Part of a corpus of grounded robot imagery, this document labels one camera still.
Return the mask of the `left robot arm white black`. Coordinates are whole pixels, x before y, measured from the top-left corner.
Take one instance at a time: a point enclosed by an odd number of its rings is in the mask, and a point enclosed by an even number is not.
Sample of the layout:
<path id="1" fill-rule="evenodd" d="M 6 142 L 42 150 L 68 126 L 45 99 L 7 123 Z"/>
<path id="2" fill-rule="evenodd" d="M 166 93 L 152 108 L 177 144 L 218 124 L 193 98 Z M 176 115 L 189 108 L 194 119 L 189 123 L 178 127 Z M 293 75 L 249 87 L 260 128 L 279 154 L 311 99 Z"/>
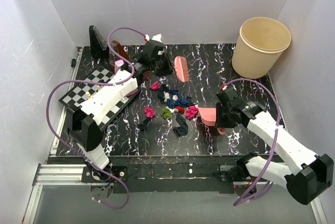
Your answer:
<path id="1" fill-rule="evenodd" d="M 161 34 L 147 39 L 143 50 L 129 58 L 117 60 L 117 42 L 113 41 L 111 46 L 110 59 L 114 68 L 111 78 L 92 79 L 88 85 L 97 90 L 93 93 L 87 90 L 86 100 L 67 108 L 71 117 L 68 135 L 85 155 L 85 163 L 92 177 L 100 182 L 106 182 L 111 177 L 111 164 L 102 147 L 102 127 L 116 114 L 113 109 L 122 108 L 124 100 L 135 94 L 138 86 L 152 74 L 162 77 L 173 72 Z"/>

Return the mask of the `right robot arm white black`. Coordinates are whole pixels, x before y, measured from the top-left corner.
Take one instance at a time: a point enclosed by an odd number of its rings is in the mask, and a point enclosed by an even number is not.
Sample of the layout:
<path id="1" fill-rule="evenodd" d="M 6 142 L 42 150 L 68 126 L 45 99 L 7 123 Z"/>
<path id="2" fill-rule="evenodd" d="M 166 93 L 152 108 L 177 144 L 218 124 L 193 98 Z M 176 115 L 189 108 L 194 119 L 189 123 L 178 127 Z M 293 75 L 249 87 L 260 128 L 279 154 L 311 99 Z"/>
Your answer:
<path id="1" fill-rule="evenodd" d="M 243 125 L 268 145 L 275 145 L 275 153 L 283 164 L 268 163 L 256 153 L 249 153 L 237 161 L 234 175 L 248 181 L 258 175 L 287 189 L 299 203 L 308 205 L 332 185 L 334 161 L 327 154 L 319 156 L 299 143 L 276 121 L 266 108 L 254 101 L 245 101 L 232 86 L 217 93 L 216 126 L 233 128 Z"/>

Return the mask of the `pink plastic dustpan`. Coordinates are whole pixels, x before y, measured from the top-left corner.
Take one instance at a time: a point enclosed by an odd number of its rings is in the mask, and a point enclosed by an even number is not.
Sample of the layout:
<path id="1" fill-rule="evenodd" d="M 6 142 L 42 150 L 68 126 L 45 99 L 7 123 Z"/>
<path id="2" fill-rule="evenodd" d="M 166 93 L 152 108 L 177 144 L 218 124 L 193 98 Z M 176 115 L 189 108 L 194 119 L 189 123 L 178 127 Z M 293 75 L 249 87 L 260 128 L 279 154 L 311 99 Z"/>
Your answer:
<path id="1" fill-rule="evenodd" d="M 219 128 L 216 125 L 216 119 L 217 119 L 216 108 L 199 107 L 198 111 L 201 121 L 205 126 L 215 128 L 220 135 L 226 134 L 225 128 Z"/>

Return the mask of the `magenta paper scrap right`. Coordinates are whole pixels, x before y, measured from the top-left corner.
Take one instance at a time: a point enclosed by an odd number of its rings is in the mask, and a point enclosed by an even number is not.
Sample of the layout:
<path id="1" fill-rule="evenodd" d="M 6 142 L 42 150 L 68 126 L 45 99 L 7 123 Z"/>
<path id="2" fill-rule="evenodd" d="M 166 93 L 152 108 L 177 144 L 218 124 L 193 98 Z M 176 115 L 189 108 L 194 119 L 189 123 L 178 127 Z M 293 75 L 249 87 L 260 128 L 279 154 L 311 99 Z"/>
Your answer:
<path id="1" fill-rule="evenodd" d="M 198 112 L 199 110 L 196 106 L 189 106 L 189 108 L 186 111 L 186 118 L 191 120 L 197 116 Z"/>

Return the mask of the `blue paper scrap right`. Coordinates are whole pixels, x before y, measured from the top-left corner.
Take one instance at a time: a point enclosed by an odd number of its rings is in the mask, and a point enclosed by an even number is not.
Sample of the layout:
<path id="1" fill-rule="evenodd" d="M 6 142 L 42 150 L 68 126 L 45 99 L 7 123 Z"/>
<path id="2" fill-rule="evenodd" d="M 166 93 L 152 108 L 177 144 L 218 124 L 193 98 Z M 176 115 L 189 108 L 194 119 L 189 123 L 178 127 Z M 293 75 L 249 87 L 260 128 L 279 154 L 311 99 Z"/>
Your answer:
<path id="1" fill-rule="evenodd" d="M 172 96 L 179 96 L 179 90 L 177 89 L 171 89 L 169 90 L 169 93 L 172 95 Z"/>

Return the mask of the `red paper scrap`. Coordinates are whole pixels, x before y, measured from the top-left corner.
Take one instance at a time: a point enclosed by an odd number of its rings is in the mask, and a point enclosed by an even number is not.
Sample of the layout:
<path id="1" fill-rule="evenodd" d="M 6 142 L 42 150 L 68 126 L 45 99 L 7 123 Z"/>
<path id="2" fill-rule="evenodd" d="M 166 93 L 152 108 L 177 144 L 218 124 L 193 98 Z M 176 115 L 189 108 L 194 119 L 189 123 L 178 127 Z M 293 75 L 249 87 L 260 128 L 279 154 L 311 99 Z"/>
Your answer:
<path id="1" fill-rule="evenodd" d="M 180 107 L 180 106 L 176 106 L 176 109 L 178 110 L 178 112 L 179 112 L 180 114 L 184 114 L 184 112 L 185 112 L 184 108 L 182 108 L 182 107 Z"/>

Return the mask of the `black paper scrap small left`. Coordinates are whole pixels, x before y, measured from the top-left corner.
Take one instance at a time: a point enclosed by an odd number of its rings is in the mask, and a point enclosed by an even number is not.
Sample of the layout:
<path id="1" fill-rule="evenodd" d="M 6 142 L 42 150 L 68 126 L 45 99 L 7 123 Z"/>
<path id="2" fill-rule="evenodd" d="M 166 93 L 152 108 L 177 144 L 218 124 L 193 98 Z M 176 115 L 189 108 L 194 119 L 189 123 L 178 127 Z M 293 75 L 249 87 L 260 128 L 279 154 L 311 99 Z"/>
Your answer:
<path id="1" fill-rule="evenodd" d="M 143 122 L 139 123 L 138 124 L 139 130 L 140 131 L 145 131 L 148 128 L 151 120 L 152 120 L 151 118 L 147 117 Z"/>

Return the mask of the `beige plastic bucket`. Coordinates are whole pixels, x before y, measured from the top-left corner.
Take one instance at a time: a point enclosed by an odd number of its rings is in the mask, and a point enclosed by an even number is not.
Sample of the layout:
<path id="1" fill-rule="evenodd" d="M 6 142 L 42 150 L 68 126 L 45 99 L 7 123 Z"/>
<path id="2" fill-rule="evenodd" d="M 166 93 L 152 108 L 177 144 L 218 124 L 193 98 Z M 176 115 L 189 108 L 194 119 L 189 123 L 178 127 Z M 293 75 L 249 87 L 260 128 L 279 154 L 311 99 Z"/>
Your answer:
<path id="1" fill-rule="evenodd" d="M 261 78 L 289 47 L 291 40 L 291 32 L 281 22 L 267 17 L 250 18 L 240 27 L 232 67 L 241 77 Z"/>

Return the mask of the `blue paper scrap centre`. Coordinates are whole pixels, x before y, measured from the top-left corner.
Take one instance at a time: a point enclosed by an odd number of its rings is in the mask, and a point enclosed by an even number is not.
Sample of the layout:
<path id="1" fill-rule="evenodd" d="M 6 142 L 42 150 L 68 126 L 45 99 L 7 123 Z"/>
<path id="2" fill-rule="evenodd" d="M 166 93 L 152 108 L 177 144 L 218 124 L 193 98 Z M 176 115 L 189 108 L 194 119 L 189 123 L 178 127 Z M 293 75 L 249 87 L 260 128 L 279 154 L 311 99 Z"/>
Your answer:
<path id="1" fill-rule="evenodd" d="M 179 105 L 178 100 L 172 100 L 170 98 L 167 99 L 166 104 L 167 104 L 168 108 L 170 108 L 170 109 L 173 109 L 173 108 L 175 108 L 176 106 Z"/>

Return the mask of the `green paper scrap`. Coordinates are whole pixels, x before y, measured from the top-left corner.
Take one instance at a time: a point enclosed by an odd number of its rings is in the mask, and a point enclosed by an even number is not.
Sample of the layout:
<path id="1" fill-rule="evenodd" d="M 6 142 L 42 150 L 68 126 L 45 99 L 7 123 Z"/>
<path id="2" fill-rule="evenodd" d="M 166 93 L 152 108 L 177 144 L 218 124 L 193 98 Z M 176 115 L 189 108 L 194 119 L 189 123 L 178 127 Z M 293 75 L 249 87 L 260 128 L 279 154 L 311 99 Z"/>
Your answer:
<path id="1" fill-rule="evenodd" d="M 168 108 L 164 107 L 162 108 L 162 117 L 164 119 L 171 119 L 172 112 Z"/>

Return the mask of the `magenta paper scrap lower left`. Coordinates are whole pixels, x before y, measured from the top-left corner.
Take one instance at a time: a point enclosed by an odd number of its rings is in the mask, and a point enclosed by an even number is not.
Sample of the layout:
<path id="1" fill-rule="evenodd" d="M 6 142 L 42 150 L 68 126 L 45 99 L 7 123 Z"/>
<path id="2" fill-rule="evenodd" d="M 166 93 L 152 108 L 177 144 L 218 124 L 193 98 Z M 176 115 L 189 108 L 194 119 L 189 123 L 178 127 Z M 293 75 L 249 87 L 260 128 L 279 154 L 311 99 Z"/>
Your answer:
<path id="1" fill-rule="evenodd" d="M 152 107 L 146 107 L 144 109 L 144 113 L 148 118 L 153 118 L 155 117 L 155 112 Z"/>

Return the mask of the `black metronome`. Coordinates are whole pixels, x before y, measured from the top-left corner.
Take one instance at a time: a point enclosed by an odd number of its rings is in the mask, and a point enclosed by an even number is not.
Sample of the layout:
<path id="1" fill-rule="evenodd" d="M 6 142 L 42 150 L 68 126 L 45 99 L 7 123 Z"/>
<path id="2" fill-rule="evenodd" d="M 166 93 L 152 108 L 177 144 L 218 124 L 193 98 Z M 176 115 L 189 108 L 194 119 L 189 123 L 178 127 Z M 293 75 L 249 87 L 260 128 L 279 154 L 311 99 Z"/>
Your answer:
<path id="1" fill-rule="evenodd" d="M 109 47 L 107 41 L 102 37 L 96 26 L 89 27 L 90 50 L 94 59 L 108 59 Z"/>

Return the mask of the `brown metronome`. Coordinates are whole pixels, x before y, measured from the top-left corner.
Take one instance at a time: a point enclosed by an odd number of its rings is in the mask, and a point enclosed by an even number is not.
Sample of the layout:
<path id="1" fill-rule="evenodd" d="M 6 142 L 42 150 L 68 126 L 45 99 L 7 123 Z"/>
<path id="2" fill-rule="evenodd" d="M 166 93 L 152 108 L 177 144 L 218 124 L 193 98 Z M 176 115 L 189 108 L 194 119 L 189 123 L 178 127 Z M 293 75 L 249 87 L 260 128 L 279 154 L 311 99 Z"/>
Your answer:
<path id="1" fill-rule="evenodd" d="M 117 52 L 118 54 L 120 54 L 123 58 L 125 59 L 129 59 L 129 56 L 127 55 L 127 53 L 125 52 L 123 46 L 116 40 L 113 40 L 110 43 L 112 49 Z M 117 57 L 111 50 L 109 50 L 109 62 L 110 64 L 113 64 L 115 61 L 119 60 L 119 57 Z"/>

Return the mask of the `magenta paper scrap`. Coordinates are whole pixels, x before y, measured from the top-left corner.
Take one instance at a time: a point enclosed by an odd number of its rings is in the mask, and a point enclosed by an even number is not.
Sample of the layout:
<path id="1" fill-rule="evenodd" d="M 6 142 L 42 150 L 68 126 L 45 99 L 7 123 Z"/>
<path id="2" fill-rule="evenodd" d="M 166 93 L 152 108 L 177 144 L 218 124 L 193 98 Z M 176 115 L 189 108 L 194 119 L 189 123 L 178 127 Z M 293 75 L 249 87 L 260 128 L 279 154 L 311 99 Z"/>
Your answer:
<path id="1" fill-rule="evenodd" d="M 199 110 L 196 106 L 189 106 L 189 108 L 186 111 L 186 118 L 191 120 L 197 116 L 198 112 Z"/>
<path id="2" fill-rule="evenodd" d="M 144 109 L 144 113 L 148 118 L 153 118 L 155 117 L 155 112 L 152 107 L 146 107 Z"/>
<path id="3" fill-rule="evenodd" d="M 150 86 L 150 89 L 153 90 L 153 91 L 157 91 L 159 90 L 160 88 L 160 83 L 159 82 L 154 82 L 151 86 Z"/>

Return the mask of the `white chess pawn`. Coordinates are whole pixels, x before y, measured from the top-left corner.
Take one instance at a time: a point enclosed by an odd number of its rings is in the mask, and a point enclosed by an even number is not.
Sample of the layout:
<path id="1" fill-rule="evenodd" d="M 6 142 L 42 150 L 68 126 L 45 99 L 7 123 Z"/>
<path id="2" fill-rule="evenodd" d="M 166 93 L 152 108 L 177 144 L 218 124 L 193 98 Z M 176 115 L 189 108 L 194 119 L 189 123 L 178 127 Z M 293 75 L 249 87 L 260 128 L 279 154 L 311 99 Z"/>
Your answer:
<path id="1" fill-rule="evenodd" d="M 88 99 L 92 98 L 92 95 L 89 91 L 86 92 L 86 96 L 87 96 Z"/>

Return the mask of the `black paper scrap near bucket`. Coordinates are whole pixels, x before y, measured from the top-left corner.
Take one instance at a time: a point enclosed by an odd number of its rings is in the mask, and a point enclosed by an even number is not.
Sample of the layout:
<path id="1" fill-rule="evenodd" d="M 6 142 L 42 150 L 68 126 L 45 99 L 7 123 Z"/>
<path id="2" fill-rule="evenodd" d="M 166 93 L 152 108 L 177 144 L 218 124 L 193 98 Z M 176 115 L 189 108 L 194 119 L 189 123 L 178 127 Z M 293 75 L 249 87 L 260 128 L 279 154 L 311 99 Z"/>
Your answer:
<path id="1" fill-rule="evenodd" d="M 191 105 L 191 106 L 194 106 L 195 104 L 192 102 L 192 98 L 189 97 L 189 96 L 186 96 L 186 100 L 188 101 L 188 103 Z"/>

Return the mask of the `magenta paper scrap upper left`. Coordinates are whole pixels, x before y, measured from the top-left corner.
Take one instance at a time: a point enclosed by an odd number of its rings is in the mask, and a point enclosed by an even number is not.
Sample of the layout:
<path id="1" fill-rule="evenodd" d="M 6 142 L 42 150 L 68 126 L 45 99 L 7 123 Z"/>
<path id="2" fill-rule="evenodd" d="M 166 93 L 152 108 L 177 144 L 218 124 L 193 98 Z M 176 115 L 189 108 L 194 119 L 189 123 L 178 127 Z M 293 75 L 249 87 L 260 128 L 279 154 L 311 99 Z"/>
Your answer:
<path id="1" fill-rule="evenodd" d="M 160 88 L 160 83 L 159 82 L 154 82 L 151 86 L 150 86 L 150 89 L 153 90 L 153 91 L 157 91 L 159 90 Z"/>

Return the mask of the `pink hand brush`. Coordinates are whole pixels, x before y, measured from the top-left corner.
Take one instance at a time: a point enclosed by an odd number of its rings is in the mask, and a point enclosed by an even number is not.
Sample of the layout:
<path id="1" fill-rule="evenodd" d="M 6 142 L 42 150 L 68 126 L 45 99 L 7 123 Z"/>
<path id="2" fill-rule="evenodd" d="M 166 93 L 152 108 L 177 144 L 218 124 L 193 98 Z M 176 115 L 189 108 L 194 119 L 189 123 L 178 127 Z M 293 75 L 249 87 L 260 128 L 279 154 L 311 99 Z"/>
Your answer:
<path id="1" fill-rule="evenodd" d="M 176 76 L 180 82 L 189 81 L 189 71 L 187 59 L 185 57 L 178 56 L 174 59 L 174 68 Z"/>

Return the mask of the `black white chessboard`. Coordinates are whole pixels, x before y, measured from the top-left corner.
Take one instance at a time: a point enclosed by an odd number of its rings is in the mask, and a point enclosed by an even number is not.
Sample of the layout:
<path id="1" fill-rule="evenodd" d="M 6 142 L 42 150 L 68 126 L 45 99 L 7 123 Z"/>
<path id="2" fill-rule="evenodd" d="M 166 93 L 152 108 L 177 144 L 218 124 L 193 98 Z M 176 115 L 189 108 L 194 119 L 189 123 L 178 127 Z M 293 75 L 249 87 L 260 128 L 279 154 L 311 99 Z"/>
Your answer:
<path id="1" fill-rule="evenodd" d="M 136 79 L 131 78 L 127 82 L 116 87 L 108 86 L 97 90 L 97 85 L 91 83 L 76 84 L 71 90 L 63 95 L 59 102 L 64 106 L 81 107 L 86 114 L 94 115 L 100 130 L 104 130 L 119 113 L 139 94 L 139 90 L 130 98 L 126 97 L 133 91 L 137 84 Z M 88 99 L 86 92 L 89 91 L 92 98 Z"/>

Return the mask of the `blue paper scrap top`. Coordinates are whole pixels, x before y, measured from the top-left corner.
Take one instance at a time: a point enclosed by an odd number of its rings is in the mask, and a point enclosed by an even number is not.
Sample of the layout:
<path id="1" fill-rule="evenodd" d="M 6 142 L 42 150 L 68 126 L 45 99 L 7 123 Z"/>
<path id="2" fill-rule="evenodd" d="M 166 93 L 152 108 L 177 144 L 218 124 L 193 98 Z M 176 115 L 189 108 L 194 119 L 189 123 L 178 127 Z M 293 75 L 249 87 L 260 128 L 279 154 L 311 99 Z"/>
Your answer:
<path id="1" fill-rule="evenodd" d="M 177 106 L 180 106 L 182 108 L 184 107 L 187 107 L 189 104 L 189 101 L 185 98 L 179 98 L 177 101 L 176 101 L 176 105 Z"/>

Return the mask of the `black paper scrap front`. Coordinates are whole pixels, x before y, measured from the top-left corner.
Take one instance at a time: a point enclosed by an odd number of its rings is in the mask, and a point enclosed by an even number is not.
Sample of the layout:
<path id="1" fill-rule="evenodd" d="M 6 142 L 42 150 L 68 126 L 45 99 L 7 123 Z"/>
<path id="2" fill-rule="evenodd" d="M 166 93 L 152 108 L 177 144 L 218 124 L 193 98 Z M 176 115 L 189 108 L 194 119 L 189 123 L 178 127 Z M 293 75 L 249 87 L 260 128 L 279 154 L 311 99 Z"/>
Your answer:
<path id="1" fill-rule="evenodd" d="M 178 137 L 186 136 L 188 134 L 188 124 L 185 118 L 181 114 L 176 115 L 176 121 L 179 124 L 178 127 L 174 127 L 173 131 Z"/>

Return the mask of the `blue paper scrap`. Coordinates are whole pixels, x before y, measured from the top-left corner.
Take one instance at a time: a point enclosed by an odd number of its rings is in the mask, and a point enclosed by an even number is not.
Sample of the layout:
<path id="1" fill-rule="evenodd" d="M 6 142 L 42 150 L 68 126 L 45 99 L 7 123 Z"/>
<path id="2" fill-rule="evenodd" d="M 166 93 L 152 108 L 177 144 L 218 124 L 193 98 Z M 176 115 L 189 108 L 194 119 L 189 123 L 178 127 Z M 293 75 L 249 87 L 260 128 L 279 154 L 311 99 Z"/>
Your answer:
<path id="1" fill-rule="evenodd" d="M 179 96 L 179 90 L 177 89 L 171 89 L 169 90 L 169 93 L 172 95 L 172 96 Z"/>
<path id="2" fill-rule="evenodd" d="M 176 106 L 179 105 L 178 100 L 172 100 L 170 98 L 167 99 L 166 104 L 167 104 L 168 108 L 170 108 L 170 109 L 173 109 L 173 108 L 175 108 Z"/>
<path id="3" fill-rule="evenodd" d="M 176 105 L 177 106 L 180 106 L 182 108 L 184 107 L 187 107 L 189 104 L 189 101 L 185 98 L 179 98 L 177 101 L 176 101 Z"/>

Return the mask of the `dark navy scrap centre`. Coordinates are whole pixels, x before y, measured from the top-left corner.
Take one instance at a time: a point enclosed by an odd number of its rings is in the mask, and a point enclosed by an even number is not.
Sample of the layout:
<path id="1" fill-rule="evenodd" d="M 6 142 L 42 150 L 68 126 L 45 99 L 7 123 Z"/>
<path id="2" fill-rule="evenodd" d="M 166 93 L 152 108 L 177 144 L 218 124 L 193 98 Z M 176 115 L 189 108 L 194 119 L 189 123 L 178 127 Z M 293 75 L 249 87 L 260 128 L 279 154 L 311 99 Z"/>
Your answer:
<path id="1" fill-rule="evenodd" d="M 167 99 L 164 98 L 164 93 L 163 92 L 168 92 L 169 93 L 169 87 L 165 84 L 162 84 L 158 90 L 158 99 L 160 100 L 160 102 L 162 103 L 166 103 Z"/>

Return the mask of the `pink metronome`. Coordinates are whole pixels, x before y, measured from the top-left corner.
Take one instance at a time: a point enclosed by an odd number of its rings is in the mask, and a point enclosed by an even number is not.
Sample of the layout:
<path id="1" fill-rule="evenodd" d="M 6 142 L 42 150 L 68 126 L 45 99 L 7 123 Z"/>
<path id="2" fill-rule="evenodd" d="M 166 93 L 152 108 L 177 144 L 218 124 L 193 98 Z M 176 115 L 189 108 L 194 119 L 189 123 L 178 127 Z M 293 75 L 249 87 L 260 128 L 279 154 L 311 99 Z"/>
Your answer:
<path id="1" fill-rule="evenodd" d="M 123 60 L 117 60 L 115 61 L 114 63 L 114 73 L 116 74 L 120 69 L 121 67 L 123 66 L 125 62 Z M 130 98 L 131 96 L 133 96 L 136 92 L 138 91 L 138 89 L 134 89 L 133 91 L 131 91 L 130 93 L 128 93 L 126 95 L 126 97 Z"/>

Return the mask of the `white paper scrap centre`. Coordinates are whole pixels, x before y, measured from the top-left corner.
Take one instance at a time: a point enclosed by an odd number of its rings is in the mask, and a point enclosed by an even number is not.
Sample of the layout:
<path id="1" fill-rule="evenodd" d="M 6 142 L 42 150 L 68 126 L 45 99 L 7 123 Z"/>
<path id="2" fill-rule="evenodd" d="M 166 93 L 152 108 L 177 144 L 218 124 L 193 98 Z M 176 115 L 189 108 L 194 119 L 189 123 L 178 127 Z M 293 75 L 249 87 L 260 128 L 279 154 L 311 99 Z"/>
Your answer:
<path id="1" fill-rule="evenodd" d="M 170 98 L 170 94 L 168 92 L 163 92 L 164 93 L 164 98 L 165 99 L 169 99 Z"/>

